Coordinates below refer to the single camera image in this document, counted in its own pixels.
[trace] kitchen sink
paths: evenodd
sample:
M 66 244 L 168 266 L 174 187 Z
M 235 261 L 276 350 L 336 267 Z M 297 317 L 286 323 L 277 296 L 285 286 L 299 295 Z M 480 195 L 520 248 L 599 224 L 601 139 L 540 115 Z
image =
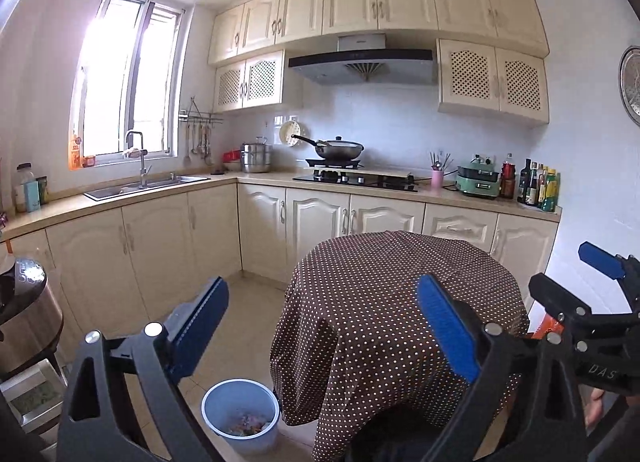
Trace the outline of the kitchen sink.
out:
M 102 189 L 96 189 L 94 191 L 88 191 L 85 193 L 91 200 L 100 201 L 107 198 L 114 198 L 131 193 L 139 193 L 143 191 L 150 191 L 153 189 L 159 189 L 161 187 L 178 186 L 180 184 L 190 184 L 191 182 L 199 182 L 201 180 L 208 180 L 207 177 L 196 176 L 176 176 L 174 178 L 168 178 L 165 180 L 155 180 L 146 183 L 146 187 L 142 187 L 140 182 L 133 182 L 132 184 L 121 184 L 119 186 L 105 187 Z

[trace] green appliance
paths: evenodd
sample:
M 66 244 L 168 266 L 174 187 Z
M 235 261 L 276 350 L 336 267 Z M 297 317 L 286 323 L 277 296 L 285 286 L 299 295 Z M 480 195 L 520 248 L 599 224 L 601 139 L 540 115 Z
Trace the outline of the green appliance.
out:
M 456 188 L 465 195 L 496 198 L 500 194 L 500 178 L 489 157 L 476 155 L 471 162 L 458 166 Z

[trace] faucet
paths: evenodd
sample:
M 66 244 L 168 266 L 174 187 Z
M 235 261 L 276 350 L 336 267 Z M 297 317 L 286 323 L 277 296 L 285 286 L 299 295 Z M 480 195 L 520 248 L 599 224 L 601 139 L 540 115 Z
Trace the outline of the faucet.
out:
M 149 166 L 148 169 L 145 168 L 145 155 L 147 154 L 147 151 L 145 150 L 145 137 L 142 135 L 142 132 L 129 130 L 124 136 L 124 139 L 127 140 L 129 138 L 129 135 L 133 134 L 137 134 L 140 136 L 140 185 L 146 188 L 146 176 L 151 171 L 151 168 L 153 166 Z

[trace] white wall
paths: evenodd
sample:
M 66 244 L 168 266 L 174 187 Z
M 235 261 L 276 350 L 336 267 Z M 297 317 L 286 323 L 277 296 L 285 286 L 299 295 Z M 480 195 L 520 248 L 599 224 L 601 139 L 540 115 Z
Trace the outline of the white wall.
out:
M 562 219 L 546 273 L 594 312 L 628 312 L 615 282 L 580 262 L 585 240 L 640 256 L 640 128 L 623 107 L 618 67 L 640 44 L 627 0 L 537 0 L 550 54 L 545 60 L 550 124 L 533 155 L 562 172 Z M 532 324 L 542 316 L 538 308 Z
M 0 178 L 5 205 L 10 200 L 11 174 L 21 162 L 31 162 L 36 175 L 47 175 L 51 192 L 135 176 L 140 170 L 137 161 L 79 171 L 67 167 L 70 102 L 78 56 L 99 2 L 21 0 L 5 28 L 0 41 L 0 99 L 4 108 L 0 115 Z M 193 10 L 180 108 L 188 108 L 191 96 L 196 97 L 201 110 L 212 107 L 214 70 L 207 65 L 212 25 L 210 10 Z M 214 156 L 220 153 L 214 148 Z M 173 171 L 182 167 L 182 158 L 151 163 L 154 172 Z M 203 165 L 203 161 L 194 159 L 191 167 Z
M 441 114 L 438 88 L 410 86 L 320 86 L 305 80 L 303 108 L 279 111 L 275 115 L 297 116 L 306 134 L 314 139 L 336 135 L 364 145 L 363 165 L 430 168 L 429 152 L 444 150 L 455 162 L 471 160 L 475 153 L 497 156 L 501 162 L 513 153 L 518 164 L 529 156 L 530 130 L 495 119 Z M 257 135 L 274 137 L 274 114 L 229 115 L 232 143 L 252 142 Z M 296 159 L 319 158 L 309 144 L 292 148 L 275 146 L 276 163 L 293 166 Z

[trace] pink utensil holder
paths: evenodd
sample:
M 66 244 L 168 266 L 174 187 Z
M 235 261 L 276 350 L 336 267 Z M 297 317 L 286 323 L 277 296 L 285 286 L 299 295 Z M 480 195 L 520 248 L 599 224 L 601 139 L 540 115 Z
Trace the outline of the pink utensil holder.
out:
M 431 171 L 431 187 L 441 188 L 443 179 L 444 171 L 438 171 L 436 169 Z

